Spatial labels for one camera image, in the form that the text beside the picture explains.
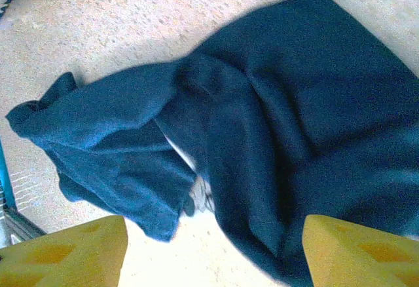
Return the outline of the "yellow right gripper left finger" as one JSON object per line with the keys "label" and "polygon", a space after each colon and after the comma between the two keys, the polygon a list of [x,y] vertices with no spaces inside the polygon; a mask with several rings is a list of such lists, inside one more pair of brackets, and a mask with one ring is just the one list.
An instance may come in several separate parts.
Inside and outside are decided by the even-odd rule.
{"label": "yellow right gripper left finger", "polygon": [[1,249],[2,286],[117,286],[125,220],[107,216]]}

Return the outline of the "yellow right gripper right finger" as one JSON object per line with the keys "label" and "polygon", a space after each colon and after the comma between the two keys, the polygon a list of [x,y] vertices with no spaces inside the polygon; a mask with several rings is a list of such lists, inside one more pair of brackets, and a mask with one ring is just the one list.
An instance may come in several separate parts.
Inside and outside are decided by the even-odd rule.
{"label": "yellow right gripper right finger", "polygon": [[304,221],[314,286],[417,286],[418,242],[322,215]]}

